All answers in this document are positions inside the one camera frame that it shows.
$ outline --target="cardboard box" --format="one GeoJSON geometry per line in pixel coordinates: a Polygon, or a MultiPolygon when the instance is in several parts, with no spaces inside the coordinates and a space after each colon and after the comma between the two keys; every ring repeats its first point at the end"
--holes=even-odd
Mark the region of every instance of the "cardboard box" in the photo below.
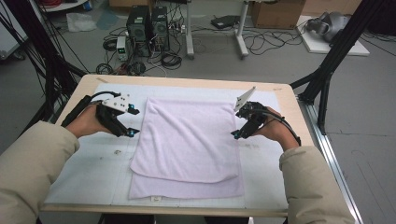
{"type": "Polygon", "coordinates": [[[108,0],[111,7],[154,6],[154,0],[108,0]]]}
{"type": "Polygon", "coordinates": [[[320,16],[323,12],[338,11],[345,15],[353,15],[361,0],[306,0],[302,14],[320,16]]]}
{"type": "Polygon", "coordinates": [[[256,28],[294,29],[304,4],[305,0],[254,3],[251,18],[256,28]]]}

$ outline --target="person's left hand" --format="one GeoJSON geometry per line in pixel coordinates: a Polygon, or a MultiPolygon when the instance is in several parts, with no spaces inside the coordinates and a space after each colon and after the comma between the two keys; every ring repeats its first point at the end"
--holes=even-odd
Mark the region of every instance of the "person's left hand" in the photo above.
{"type": "Polygon", "coordinates": [[[97,105],[87,106],[75,120],[67,125],[66,129],[75,135],[76,138],[98,132],[111,133],[96,118],[96,107],[97,105]]]}

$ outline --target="gray floor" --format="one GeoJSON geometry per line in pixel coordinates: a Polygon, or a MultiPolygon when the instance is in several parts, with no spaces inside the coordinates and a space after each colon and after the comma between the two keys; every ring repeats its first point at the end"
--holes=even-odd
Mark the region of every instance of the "gray floor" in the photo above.
{"type": "MultiPolygon", "coordinates": [[[[85,13],[78,8],[72,11],[85,13]]],[[[102,7],[87,14],[92,15],[94,21],[100,21],[105,19],[104,16],[112,16],[108,12],[102,7]]],[[[125,19],[111,18],[111,23],[102,24],[94,31],[64,34],[90,71],[104,61],[103,37],[125,25],[125,19]]],[[[65,16],[58,13],[55,19],[65,21],[65,16]]],[[[210,27],[210,19],[204,17],[193,22],[210,27]]],[[[182,48],[179,55],[183,62],[179,69],[166,70],[166,74],[160,69],[152,69],[145,75],[291,83],[315,71],[325,57],[308,53],[302,44],[269,50],[260,56],[250,54],[240,60],[231,34],[206,31],[197,33],[194,38],[197,53],[193,61],[186,57],[182,48]]],[[[396,53],[395,42],[370,41],[396,53]]],[[[332,78],[326,130],[364,223],[393,223],[396,220],[396,152],[393,149],[396,144],[396,119],[393,117],[396,110],[393,98],[396,94],[396,61],[394,55],[362,39],[361,43],[370,51],[370,56],[347,56],[332,78]]],[[[64,48],[64,51],[70,63],[80,66],[70,50],[64,48]]],[[[28,60],[7,60],[0,64],[0,92],[0,152],[3,152],[19,136],[44,98],[28,60]]],[[[193,222],[190,217],[183,218],[181,222],[193,222]]],[[[93,214],[43,215],[45,223],[96,223],[97,219],[98,215],[93,214]]],[[[171,217],[159,217],[159,223],[174,222],[171,217]]],[[[257,218],[255,222],[282,223],[282,220],[257,218]]]]}

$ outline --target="beige jacket sleeve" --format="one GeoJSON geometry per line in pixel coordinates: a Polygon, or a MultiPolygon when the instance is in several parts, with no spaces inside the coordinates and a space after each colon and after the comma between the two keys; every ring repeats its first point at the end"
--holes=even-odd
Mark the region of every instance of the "beige jacket sleeve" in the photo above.
{"type": "Polygon", "coordinates": [[[65,162],[79,148],[65,128],[38,122],[0,156],[0,223],[35,223],[65,162]]]}
{"type": "Polygon", "coordinates": [[[289,203],[289,223],[355,223],[329,165],[315,147],[297,147],[280,157],[289,203]]]}

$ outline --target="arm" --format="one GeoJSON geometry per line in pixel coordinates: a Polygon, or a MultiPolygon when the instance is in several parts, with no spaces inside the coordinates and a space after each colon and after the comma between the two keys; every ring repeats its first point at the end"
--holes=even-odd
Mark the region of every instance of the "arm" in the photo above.
{"type": "Polygon", "coordinates": [[[299,147],[290,131],[276,120],[267,120],[256,134],[279,142],[284,150],[279,167],[289,203],[289,223],[355,223],[317,148],[299,147]]]}
{"type": "Polygon", "coordinates": [[[78,137],[108,132],[92,105],[66,128],[38,122],[0,156],[0,223],[35,223],[50,185],[78,150],[78,137]]]}

